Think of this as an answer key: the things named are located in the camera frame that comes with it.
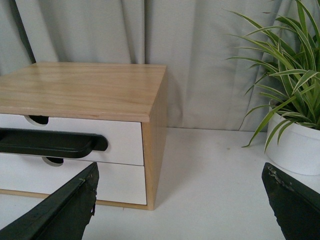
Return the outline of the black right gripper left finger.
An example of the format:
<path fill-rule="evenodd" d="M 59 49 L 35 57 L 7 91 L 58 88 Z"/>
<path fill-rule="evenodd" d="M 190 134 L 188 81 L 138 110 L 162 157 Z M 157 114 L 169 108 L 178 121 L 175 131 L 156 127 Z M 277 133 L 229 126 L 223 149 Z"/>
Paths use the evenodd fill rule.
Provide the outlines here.
<path fill-rule="evenodd" d="M 80 240 L 95 214 L 99 168 L 90 164 L 30 211 L 1 229 L 2 240 Z"/>

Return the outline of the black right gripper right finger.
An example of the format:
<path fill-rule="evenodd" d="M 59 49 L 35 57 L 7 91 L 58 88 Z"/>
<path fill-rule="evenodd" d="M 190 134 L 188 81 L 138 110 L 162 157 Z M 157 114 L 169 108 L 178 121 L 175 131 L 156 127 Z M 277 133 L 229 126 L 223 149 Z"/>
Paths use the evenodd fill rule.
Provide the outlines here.
<path fill-rule="evenodd" d="M 320 194 L 268 162 L 261 178 L 284 238 L 318 240 Z"/>

